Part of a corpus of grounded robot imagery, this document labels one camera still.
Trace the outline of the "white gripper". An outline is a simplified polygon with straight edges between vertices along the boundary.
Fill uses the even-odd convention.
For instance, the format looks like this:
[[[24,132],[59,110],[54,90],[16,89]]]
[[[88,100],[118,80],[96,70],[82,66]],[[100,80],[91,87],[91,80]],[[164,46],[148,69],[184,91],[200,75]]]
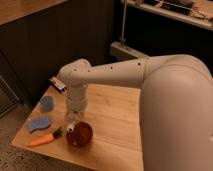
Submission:
[[[68,124],[76,124],[81,120],[81,113],[77,111],[68,111],[65,115],[65,127],[67,128]]]

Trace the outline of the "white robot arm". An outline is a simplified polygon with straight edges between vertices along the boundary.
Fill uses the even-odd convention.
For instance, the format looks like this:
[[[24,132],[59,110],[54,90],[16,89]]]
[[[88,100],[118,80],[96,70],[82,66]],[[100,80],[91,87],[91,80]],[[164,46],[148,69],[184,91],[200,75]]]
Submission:
[[[213,76],[184,54],[59,70],[70,113],[86,107],[90,83],[138,88],[144,171],[213,171]]]

